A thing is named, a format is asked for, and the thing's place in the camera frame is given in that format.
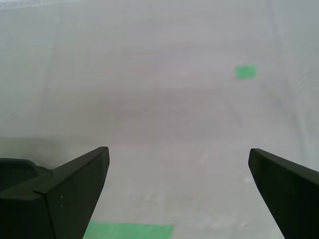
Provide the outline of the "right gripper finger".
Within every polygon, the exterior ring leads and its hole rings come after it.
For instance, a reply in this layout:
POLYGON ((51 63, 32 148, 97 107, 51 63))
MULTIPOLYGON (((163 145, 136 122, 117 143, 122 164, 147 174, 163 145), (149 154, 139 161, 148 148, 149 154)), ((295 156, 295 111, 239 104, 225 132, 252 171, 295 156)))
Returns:
POLYGON ((257 148, 250 150, 248 165, 284 238, 317 239, 319 173, 257 148))
POLYGON ((3 239, 81 239, 109 168, 99 147, 57 168, 26 159, 0 160, 0 236, 3 239))

